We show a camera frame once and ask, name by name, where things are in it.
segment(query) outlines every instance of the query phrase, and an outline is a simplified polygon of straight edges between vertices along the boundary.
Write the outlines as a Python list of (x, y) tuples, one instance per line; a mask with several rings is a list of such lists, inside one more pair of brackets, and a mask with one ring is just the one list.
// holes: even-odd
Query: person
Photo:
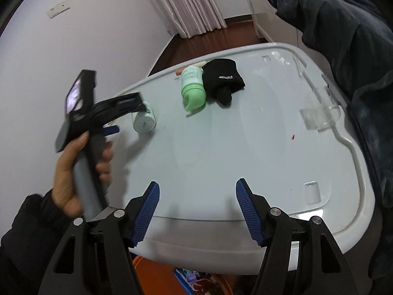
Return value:
[[(0, 246), (0, 294), (37, 294), (49, 261), (70, 225), (82, 215), (82, 206), (73, 187), (72, 165), (85, 147), (88, 132), (71, 141), (57, 161), (53, 188), (44, 197), (27, 196), (12, 228)], [(102, 161), (96, 165), (99, 178), (111, 183), (112, 143), (107, 142)]]

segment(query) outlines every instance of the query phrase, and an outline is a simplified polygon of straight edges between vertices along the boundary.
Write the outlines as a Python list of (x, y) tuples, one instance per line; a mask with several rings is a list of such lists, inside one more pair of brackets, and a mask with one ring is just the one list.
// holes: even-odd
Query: black jacket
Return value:
[(0, 294), (37, 294), (46, 267), (71, 219), (54, 204), (49, 191), (30, 195), (1, 239)]
[(322, 53), (351, 100), (352, 122), (383, 215), (371, 294), (393, 294), (393, 32), (371, 0), (268, 0)]

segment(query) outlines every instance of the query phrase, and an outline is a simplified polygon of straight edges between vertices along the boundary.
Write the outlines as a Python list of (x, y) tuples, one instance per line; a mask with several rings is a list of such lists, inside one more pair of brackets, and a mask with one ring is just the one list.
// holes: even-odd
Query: green bottle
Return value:
[(182, 97), (187, 106), (187, 112), (202, 107), (206, 102), (206, 92), (202, 81), (203, 70), (196, 66), (189, 66), (182, 71)]

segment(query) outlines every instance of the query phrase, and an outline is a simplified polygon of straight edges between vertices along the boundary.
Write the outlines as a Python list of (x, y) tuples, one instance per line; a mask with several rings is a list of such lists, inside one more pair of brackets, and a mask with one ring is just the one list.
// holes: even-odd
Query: hand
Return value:
[[(89, 132), (85, 132), (68, 143), (56, 165), (52, 199), (56, 206), (71, 218), (82, 215), (83, 211), (73, 187), (72, 165), (77, 154), (85, 147), (88, 139)], [(109, 164), (113, 158), (111, 147), (112, 142), (107, 142), (107, 147), (102, 153), (103, 160), (96, 165), (96, 170), (100, 174), (99, 179), (108, 185), (112, 181), (111, 165)]]

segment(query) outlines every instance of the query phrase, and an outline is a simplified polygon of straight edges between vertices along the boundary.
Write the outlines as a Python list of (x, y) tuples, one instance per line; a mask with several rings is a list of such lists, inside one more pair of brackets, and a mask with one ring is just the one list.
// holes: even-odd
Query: white wall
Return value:
[(25, 197), (52, 188), (64, 98), (86, 68), (102, 100), (146, 77), (171, 39), (148, 0), (25, 0), (0, 37), (0, 236)]

